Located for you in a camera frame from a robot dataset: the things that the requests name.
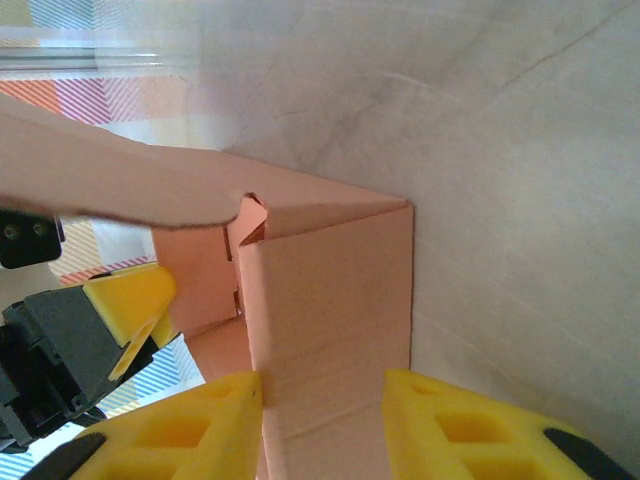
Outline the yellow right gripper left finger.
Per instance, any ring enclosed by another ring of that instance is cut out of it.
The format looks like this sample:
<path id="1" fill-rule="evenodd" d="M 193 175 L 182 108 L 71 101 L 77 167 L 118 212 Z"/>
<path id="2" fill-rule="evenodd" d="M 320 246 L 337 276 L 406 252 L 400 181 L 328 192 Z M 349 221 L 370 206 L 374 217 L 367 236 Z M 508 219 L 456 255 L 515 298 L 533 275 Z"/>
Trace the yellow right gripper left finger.
<path id="1" fill-rule="evenodd" d="M 85 429 L 29 480 L 257 480 L 258 372 L 222 377 Z"/>

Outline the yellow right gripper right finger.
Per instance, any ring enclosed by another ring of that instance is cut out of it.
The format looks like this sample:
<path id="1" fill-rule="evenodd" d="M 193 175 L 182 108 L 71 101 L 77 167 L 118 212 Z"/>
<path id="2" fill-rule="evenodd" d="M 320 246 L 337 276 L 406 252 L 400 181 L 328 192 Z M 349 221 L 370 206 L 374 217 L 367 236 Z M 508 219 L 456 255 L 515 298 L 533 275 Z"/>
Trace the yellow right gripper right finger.
<path id="1" fill-rule="evenodd" d="M 406 369 L 385 373 L 392 480 L 640 480 L 557 419 Z"/>

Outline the aluminium side rail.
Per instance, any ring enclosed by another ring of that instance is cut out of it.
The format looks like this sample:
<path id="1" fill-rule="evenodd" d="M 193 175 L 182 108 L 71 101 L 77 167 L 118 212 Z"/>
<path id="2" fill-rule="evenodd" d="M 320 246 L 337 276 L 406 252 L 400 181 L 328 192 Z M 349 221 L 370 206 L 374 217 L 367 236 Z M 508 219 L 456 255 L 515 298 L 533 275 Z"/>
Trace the aluminium side rail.
<path id="1" fill-rule="evenodd" d="M 0 78 L 44 74 L 181 72 L 200 64 L 198 49 L 0 46 Z"/>

